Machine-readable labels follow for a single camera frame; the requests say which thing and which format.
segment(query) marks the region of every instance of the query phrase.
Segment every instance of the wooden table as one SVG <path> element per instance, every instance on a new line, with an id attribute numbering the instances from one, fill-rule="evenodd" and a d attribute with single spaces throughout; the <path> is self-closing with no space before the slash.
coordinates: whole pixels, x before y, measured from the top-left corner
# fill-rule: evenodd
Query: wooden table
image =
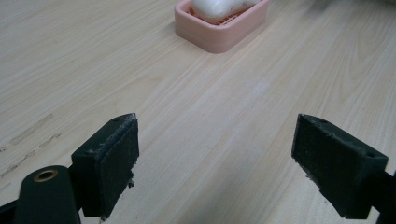
<path id="1" fill-rule="evenodd" d="M 375 223 L 340 218 L 290 150 L 306 113 L 396 170 L 396 5 L 274 0 L 211 54 L 175 34 L 177 2 L 0 1 L 0 204 L 135 112 L 136 186 L 106 223 Z"/>

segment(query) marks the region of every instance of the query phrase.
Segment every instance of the soap bar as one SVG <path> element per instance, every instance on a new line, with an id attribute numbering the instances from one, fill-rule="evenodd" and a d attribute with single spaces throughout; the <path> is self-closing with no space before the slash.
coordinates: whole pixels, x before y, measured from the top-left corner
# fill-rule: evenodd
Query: soap bar
<path id="1" fill-rule="evenodd" d="M 196 15 L 209 23 L 216 23 L 237 12 L 253 7 L 261 0 L 192 0 Z"/>

